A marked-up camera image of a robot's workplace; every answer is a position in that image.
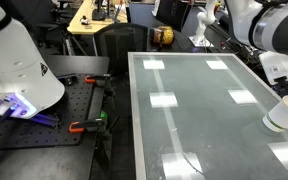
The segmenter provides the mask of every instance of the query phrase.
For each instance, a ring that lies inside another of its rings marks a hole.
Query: glass tabletop
[[[288,179],[280,98],[235,55],[129,53],[137,179]]]

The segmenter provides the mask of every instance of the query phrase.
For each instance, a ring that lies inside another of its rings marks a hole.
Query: cup
[[[284,96],[265,117],[263,122],[272,131],[283,132],[288,129],[288,96]]]

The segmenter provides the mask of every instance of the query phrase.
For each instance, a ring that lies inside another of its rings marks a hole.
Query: floor
[[[82,36],[88,45],[81,42],[84,50],[88,55],[94,56],[94,50],[91,43],[91,36]],[[42,56],[59,54],[58,49],[39,48]],[[81,52],[76,50],[76,55],[81,55]],[[132,132],[132,118],[131,118],[131,102],[130,102],[130,88],[128,75],[122,75],[114,78],[112,81],[112,88],[115,91],[114,105],[108,103],[104,105],[103,110],[108,114],[110,122],[116,117],[119,120],[112,128],[112,153],[109,171],[110,180],[133,180],[135,179],[135,157],[133,146],[133,132]],[[101,172],[99,165],[94,161],[91,180],[105,179]]]

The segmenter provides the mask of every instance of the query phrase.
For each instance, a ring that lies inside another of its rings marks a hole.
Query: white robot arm
[[[260,60],[270,84],[288,80],[288,0],[261,4],[255,0],[225,0],[231,36],[266,50]]]
[[[0,7],[0,115],[29,119],[61,99],[64,86],[47,67],[25,27]]]
[[[194,36],[189,37],[194,46],[196,47],[209,47],[212,44],[205,38],[204,33],[206,27],[215,22],[214,8],[217,0],[207,0],[205,9],[200,7],[202,12],[197,14],[197,29]]]
[[[288,80],[288,0],[225,0],[225,4],[232,22],[231,36],[267,51],[260,60],[270,84]],[[276,132],[288,129],[288,96],[263,122]]]

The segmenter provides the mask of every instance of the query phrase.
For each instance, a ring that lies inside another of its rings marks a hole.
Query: black cable
[[[206,46],[206,42],[204,43],[204,44],[205,44],[205,53],[208,53],[209,48],[212,47],[211,41],[209,41],[209,43],[210,43],[210,45],[208,45],[208,46]]]
[[[15,111],[13,108],[9,108],[3,116],[0,118],[0,125],[6,121],[6,119]]]
[[[109,132],[111,132],[111,130],[113,129],[113,127],[115,126],[115,124],[117,123],[117,121],[118,121],[119,119],[120,119],[119,117],[116,117],[116,118],[114,119],[114,121],[112,122],[112,124],[110,125],[110,127],[107,128],[107,130],[108,130]]]
[[[37,7],[40,5],[41,2],[42,2],[42,0],[39,0],[39,1],[36,3],[36,6],[34,7],[32,13],[31,13],[29,16],[27,16],[26,18],[20,20],[20,22],[23,23],[24,21],[26,21],[26,20],[28,20],[29,18],[31,18],[31,17],[35,14],[36,9],[37,9]]]
[[[187,162],[196,172],[198,172],[198,173],[200,173],[201,175],[203,175],[203,173],[202,173],[200,170],[198,170],[198,169],[191,163],[191,161],[188,160],[188,158],[186,157],[186,155],[185,155],[184,152],[182,152],[182,155],[183,155],[184,159],[186,160],[186,162]]]
[[[131,115],[120,116],[120,115],[118,115],[115,111],[112,111],[112,113],[114,114],[114,116],[119,117],[119,118],[130,118],[130,117],[132,117]]]
[[[208,53],[208,52],[207,52],[207,47],[206,47],[206,37],[204,37],[204,39],[203,39],[203,44],[204,44],[205,53]]]

